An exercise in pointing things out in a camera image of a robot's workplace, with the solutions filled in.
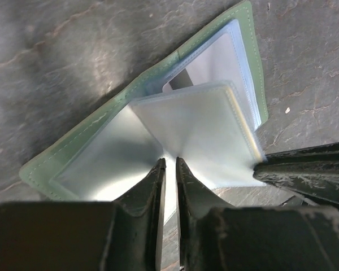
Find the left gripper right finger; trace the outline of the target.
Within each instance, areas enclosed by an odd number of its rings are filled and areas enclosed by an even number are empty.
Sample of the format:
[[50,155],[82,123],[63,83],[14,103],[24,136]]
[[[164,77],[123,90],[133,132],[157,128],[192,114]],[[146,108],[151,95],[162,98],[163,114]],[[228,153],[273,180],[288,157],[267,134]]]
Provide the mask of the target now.
[[176,160],[185,270],[339,270],[339,210],[230,205]]

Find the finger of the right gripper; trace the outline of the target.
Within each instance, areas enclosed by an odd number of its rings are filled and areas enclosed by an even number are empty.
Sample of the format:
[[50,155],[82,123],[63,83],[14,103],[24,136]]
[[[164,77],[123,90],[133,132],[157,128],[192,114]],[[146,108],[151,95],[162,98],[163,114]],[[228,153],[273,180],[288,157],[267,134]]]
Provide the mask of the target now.
[[266,159],[255,166],[255,179],[339,207],[339,142],[277,152]]

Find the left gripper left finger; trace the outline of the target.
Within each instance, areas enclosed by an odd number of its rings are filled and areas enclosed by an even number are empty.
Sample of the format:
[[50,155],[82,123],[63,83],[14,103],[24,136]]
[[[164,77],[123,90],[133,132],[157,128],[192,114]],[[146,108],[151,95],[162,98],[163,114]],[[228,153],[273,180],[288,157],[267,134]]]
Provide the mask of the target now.
[[159,270],[166,162],[111,202],[0,204],[0,270]]

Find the green card holder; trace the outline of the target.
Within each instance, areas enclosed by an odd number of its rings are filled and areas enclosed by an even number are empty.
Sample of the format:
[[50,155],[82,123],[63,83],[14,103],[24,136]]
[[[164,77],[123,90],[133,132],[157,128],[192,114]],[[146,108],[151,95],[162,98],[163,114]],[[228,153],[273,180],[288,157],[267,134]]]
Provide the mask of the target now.
[[260,186],[255,131],[268,119],[252,5],[242,1],[134,79],[19,172],[54,200],[113,200],[183,158],[208,188]]

